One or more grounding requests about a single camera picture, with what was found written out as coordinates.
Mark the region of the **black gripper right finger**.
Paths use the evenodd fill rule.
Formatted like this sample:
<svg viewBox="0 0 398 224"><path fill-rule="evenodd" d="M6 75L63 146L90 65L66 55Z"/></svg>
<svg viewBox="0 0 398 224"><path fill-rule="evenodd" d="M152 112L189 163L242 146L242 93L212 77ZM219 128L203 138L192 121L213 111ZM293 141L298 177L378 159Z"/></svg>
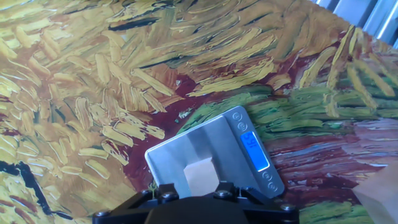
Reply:
<svg viewBox="0 0 398 224"><path fill-rule="evenodd" d="M254 187L239 188L232 182L220 182L213 198L236 205L249 223L299 224L295 206L268 198Z"/></svg>

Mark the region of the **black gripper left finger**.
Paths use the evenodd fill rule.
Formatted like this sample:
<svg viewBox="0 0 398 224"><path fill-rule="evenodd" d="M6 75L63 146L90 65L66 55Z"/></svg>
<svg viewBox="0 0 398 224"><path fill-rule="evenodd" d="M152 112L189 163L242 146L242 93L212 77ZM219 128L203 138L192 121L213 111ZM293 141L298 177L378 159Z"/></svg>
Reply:
<svg viewBox="0 0 398 224"><path fill-rule="evenodd" d="M102 210L92 216L92 224L144 223L158 205L179 199L174 184L162 184L157 189L145 189L113 210Z"/></svg>

